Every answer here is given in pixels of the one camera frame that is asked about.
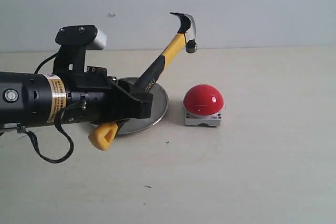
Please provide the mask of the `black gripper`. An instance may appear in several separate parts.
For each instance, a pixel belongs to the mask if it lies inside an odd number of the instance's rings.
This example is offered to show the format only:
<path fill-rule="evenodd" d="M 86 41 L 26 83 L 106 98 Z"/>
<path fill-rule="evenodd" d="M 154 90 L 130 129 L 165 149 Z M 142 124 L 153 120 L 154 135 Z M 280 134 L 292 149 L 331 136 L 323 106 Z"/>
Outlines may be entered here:
<path fill-rule="evenodd" d="M 147 119 L 151 116 L 153 94 L 131 83 L 108 76 L 107 69 L 88 66 L 86 72 L 64 71 L 67 105 L 61 122 L 102 123 L 110 119 Z"/>

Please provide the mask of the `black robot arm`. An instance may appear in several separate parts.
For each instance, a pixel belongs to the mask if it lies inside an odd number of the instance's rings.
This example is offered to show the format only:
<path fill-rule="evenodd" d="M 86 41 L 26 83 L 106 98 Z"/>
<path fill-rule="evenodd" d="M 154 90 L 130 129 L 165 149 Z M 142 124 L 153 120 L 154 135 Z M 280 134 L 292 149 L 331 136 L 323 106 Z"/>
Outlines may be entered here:
<path fill-rule="evenodd" d="M 63 124 L 146 119 L 152 101 L 151 93 L 113 80 L 105 68 L 88 66 L 82 73 L 1 72 L 1 132 L 52 125 L 61 109 L 66 109 Z"/>

